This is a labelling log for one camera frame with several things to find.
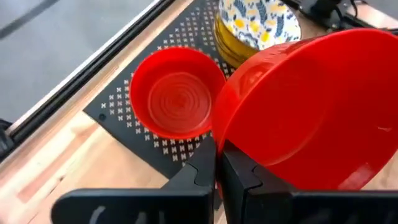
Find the small red bowl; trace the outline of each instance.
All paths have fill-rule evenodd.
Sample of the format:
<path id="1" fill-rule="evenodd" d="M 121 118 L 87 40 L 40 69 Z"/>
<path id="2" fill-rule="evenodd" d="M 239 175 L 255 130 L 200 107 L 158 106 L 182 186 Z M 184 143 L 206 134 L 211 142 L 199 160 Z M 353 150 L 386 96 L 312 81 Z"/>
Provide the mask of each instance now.
<path id="1" fill-rule="evenodd" d="M 211 128 L 210 112 L 226 83 L 205 54 L 188 48 L 157 51 L 138 66 L 130 101 L 138 120 L 169 139 L 189 139 Z"/>

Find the black rubber mat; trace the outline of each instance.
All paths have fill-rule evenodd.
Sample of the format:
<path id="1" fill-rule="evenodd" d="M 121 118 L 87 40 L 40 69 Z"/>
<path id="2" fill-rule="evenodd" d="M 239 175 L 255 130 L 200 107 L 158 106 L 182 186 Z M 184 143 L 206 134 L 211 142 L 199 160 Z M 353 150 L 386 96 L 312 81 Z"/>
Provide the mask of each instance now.
<path id="1" fill-rule="evenodd" d="M 200 142 L 211 138 L 211 133 L 184 141 L 159 138 L 134 116 L 129 99 L 129 82 L 144 58 L 156 50 L 177 46 L 206 53 L 228 78 L 234 69 L 216 51 L 213 35 L 217 7 L 218 0 L 193 1 L 85 108 L 85 112 L 114 138 L 167 178 L 173 177 L 184 166 Z"/>

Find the large red bowl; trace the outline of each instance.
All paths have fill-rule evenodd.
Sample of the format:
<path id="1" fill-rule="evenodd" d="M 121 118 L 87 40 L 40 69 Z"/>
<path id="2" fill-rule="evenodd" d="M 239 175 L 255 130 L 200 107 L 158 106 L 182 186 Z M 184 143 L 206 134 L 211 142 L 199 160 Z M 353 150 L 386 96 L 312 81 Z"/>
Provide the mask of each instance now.
<path id="1" fill-rule="evenodd" d="M 230 140 L 300 189 L 360 189 L 398 148 L 398 38 L 338 32 L 259 52 L 213 110 Z"/>

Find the gray floor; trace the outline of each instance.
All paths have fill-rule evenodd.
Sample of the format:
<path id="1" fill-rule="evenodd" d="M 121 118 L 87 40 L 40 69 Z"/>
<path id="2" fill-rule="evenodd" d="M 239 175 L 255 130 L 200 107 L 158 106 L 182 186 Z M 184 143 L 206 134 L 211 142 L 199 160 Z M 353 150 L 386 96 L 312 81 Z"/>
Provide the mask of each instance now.
<path id="1" fill-rule="evenodd" d="M 44 0 L 1 0 L 0 30 Z M 59 0 L 0 39 L 0 118 L 15 121 L 152 0 Z"/>

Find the floral plate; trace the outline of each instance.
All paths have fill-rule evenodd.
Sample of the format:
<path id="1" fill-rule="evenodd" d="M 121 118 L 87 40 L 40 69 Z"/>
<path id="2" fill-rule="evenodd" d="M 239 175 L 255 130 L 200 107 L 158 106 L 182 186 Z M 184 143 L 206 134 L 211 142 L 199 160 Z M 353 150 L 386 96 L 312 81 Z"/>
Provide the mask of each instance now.
<path id="1" fill-rule="evenodd" d="M 264 50 L 301 38 L 299 22 L 280 0 L 220 0 L 220 16 L 241 42 Z"/>

